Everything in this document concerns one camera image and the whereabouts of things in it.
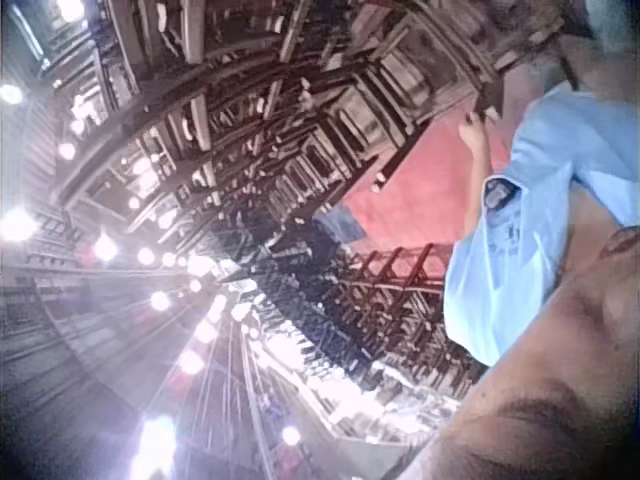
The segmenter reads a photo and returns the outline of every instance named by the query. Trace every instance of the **bright light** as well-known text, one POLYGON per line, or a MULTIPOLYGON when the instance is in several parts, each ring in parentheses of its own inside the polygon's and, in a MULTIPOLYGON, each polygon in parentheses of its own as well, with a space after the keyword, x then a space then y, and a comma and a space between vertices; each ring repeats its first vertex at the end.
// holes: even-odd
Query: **bright light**
POLYGON ((286 335, 274 335, 267 340, 267 347, 278 359, 293 370, 304 367, 304 356, 296 340, 286 335))
POLYGON ((137 210, 140 208, 140 199, 138 197, 131 197, 129 199, 129 208, 131 210, 137 210))
POLYGON ((193 280, 191 280, 191 283, 189 283, 189 288, 193 293, 198 293, 200 290, 202 290, 202 284, 199 280, 194 278, 193 280))
POLYGON ((79 118, 73 120, 69 126, 71 127, 71 131, 78 136, 84 132, 84 122, 79 118))
POLYGON ((260 305, 262 302, 264 302, 265 298, 267 298, 267 296, 264 293, 261 293, 260 295, 258 295, 256 298, 253 299, 253 304, 260 305))
POLYGON ((193 350, 187 350, 178 359, 178 365, 187 375, 195 375, 204 368, 204 362, 193 350))
POLYGON ((271 366, 271 360, 269 360, 269 357, 267 357, 266 355, 261 355, 260 357, 258 357, 256 363, 262 369, 269 368, 271 366))
POLYGON ((258 288, 258 284, 255 282, 255 280, 252 280, 252 279, 241 280, 237 283, 238 283, 238 286, 240 287, 240 291, 243 293, 253 292, 255 289, 258 288))
POLYGON ((220 310, 216 310, 213 307, 211 307, 209 309, 209 311, 207 312, 207 319, 209 319, 210 322, 213 323, 217 323, 220 321, 220 310))
POLYGON ((150 190, 158 183, 158 175, 153 170, 148 170, 140 175, 140 188, 144 191, 150 190))
POLYGON ((293 447, 300 442, 300 432, 296 427, 284 427, 282 429, 282 439, 284 443, 293 447))
POLYGON ((138 261, 143 265, 151 265, 155 260, 155 254, 147 247, 141 248, 138 252, 138 261))
POLYGON ((168 476, 176 447, 175 426, 169 417, 146 421, 131 467, 131 480, 149 480, 157 471, 168 476))
POLYGON ((22 95, 22 90, 15 85, 5 83, 0 86, 0 98, 9 105, 18 105, 24 100, 24 95, 22 95))
POLYGON ((187 263, 187 272, 196 277, 202 277, 211 271, 215 262, 203 255, 191 255, 187 263))
POLYGON ((76 147, 71 143, 61 143, 58 145, 58 153, 65 160, 73 160, 76 156, 76 147))
POLYGON ((227 306, 227 297, 224 295, 216 295, 216 298, 213 299, 213 303, 211 304, 211 308, 215 308, 219 312, 224 310, 224 307, 227 306))
POLYGON ((173 267, 176 264, 176 254, 166 252, 164 255, 162 255, 162 264, 167 268, 173 267))
POLYGON ((151 307, 159 312, 164 312, 171 306, 169 297, 164 292, 153 292, 151 294, 151 307))
POLYGON ((173 210, 169 210, 167 213, 162 214, 160 218, 158 218, 158 226, 161 229, 166 230, 171 226, 177 214, 178 211, 175 208, 173 210))
POLYGON ((315 390, 317 388, 320 388, 320 385, 322 385, 322 380, 320 380, 318 377, 309 377, 307 379, 307 386, 309 388, 313 388, 315 390))
POLYGON ((93 246, 93 251, 100 260, 110 262, 118 254, 118 247, 106 233, 102 233, 93 246))
POLYGON ((196 327, 195 335, 202 343, 211 343, 218 336, 218 332, 209 322, 203 320, 196 327))
POLYGON ((22 207, 11 210, 0 222, 0 233, 8 242, 29 240, 36 230, 38 230, 38 224, 22 207))
POLYGON ((133 174, 142 175, 144 172, 151 168, 151 160, 147 157, 141 158, 133 164, 133 174))
POLYGON ((58 7, 65 22, 77 22, 84 17, 84 5, 80 0, 58 0, 58 7))
POLYGON ((241 322, 244 317, 251 311, 251 304, 249 302, 238 303, 231 309, 231 316, 236 322, 241 322))

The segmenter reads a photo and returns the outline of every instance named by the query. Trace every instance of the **ceiling light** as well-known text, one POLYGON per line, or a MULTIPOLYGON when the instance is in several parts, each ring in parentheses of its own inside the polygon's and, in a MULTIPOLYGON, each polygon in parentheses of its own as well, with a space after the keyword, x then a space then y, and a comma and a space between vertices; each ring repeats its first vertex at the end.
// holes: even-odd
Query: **ceiling light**
POLYGON ((77 22, 84 17, 84 5, 80 0, 58 0, 58 7, 65 22, 77 22))
POLYGON ((129 199, 129 208, 131 210, 137 210, 140 208, 140 199, 138 197, 131 197, 129 199))
POLYGON ((149 480, 155 478, 158 471, 169 476, 176 447, 176 429, 171 418, 163 416, 146 421, 140 448, 131 466, 131 480, 149 480))
POLYGON ((213 328, 213 325, 203 320, 196 327, 195 336, 202 343, 211 343, 218 336, 218 332, 213 328))
POLYGON ((160 218, 158 218, 158 227, 160 227, 162 230, 166 230, 167 228, 169 228, 175 220, 177 214, 178 211, 174 208, 173 210, 169 210, 167 213, 160 215, 160 218))
POLYGON ((79 118, 73 120, 69 126, 71 127, 71 131, 78 136, 84 132, 84 122, 79 118))
POLYGON ((58 145, 58 153, 65 160, 73 160, 76 156, 76 147, 71 143, 61 143, 58 145))
POLYGON ((148 170, 140 175, 140 188, 143 191, 151 190, 158 183, 158 175, 153 170, 148 170))
POLYGON ((102 233, 93 246, 93 251, 100 260, 109 262, 118 254, 118 247, 106 233, 102 233))
POLYGON ((269 368, 271 365, 271 360, 266 355, 261 355, 258 357, 257 364, 260 368, 269 368))
POLYGON ((153 292, 151 294, 151 307, 159 312, 164 312, 171 306, 169 297, 164 292, 153 292))
POLYGON ((176 254, 167 252, 162 255, 162 264, 168 268, 173 267, 176 264, 176 254))
POLYGON ((188 375, 195 375, 204 368, 204 362, 193 350, 187 350, 178 359, 178 365, 188 375))
POLYGON ((187 263, 187 271, 196 277, 202 277, 213 268, 214 261, 204 255, 191 255, 187 263))
POLYGON ((0 86, 0 98, 9 105, 18 105, 24 100, 24 95, 22 95, 22 90, 15 85, 5 83, 0 86))
POLYGON ((258 295, 256 298, 253 299, 253 304, 260 305, 262 302, 264 302, 265 298, 267 298, 267 296, 264 293, 261 293, 260 295, 258 295))
POLYGON ((189 283, 189 288, 193 293, 198 293, 200 290, 202 290, 202 284, 194 278, 193 280, 191 280, 191 283, 189 283))
POLYGON ((0 222, 0 233, 8 242, 29 240, 36 230, 38 230, 38 224, 22 207, 11 210, 0 222))
POLYGON ((138 252, 138 261, 143 265, 151 265, 156 260, 155 254, 147 247, 138 252))
POLYGON ((133 174, 142 175, 144 172, 151 168, 151 160, 147 157, 143 157, 133 164, 133 174))
POLYGON ((251 311, 251 304, 249 302, 238 303, 231 309, 231 316, 236 322, 241 322, 244 317, 251 311))
POLYGON ((242 293, 253 292, 258 288, 258 284, 256 283, 256 281, 251 278, 249 278, 248 280, 241 280, 237 283, 242 293))
POLYGON ((300 432, 296 427, 284 427, 282 429, 282 439, 284 443, 293 447, 300 442, 300 432))
POLYGON ((207 312, 207 319, 212 323, 218 323, 220 321, 220 311, 215 310, 213 307, 207 312))
POLYGON ((219 312, 224 310, 224 307, 227 306, 227 297, 224 295, 216 295, 216 298, 213 299, 213 303, 211 304, 211 308, 215 308, 219 312))

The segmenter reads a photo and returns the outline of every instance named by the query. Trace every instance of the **person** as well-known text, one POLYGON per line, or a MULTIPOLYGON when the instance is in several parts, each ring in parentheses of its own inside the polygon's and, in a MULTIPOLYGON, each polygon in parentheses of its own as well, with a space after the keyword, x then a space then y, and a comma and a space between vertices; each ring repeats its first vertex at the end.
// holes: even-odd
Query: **person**
POLYGON ((637 478, 639 272, 640 228, 622 229, 563 279, 411 478, 637 478))
POLYGON ((494 174, 484 122, 461 125, 473 163, 464 239, 447 270, 447 335, 485 365, 508 351, 556 287, 638 217, 632 105, 562 88, 533 104, 494 174))

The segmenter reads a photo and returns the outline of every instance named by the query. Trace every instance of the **light blue shirt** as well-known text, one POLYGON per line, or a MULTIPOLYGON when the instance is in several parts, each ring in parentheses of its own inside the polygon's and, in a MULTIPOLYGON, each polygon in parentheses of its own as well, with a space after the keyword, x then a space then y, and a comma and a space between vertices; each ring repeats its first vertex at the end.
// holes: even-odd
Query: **light blue shirt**
POLYGON ((451 340, 491 366, 535 318, 562 265, 571 182, 621 226, 640 223, 638 128, 633 106, 584 94, 553 93, 529 108, 511 164, 490 177, 519 192, 497 211, 483 192, 478 227, 454 246, 444 294, 451 340))

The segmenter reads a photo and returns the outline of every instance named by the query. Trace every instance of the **hand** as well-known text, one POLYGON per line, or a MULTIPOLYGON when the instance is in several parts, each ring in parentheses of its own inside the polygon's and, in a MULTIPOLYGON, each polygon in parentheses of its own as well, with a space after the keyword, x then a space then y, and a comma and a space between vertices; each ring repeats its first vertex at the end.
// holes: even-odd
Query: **hand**
POLYGON ((475 112, 467 117, 458 127, 460 138, 473 154, 486 152, 489 149, 489 137, 484 122, 475 112))

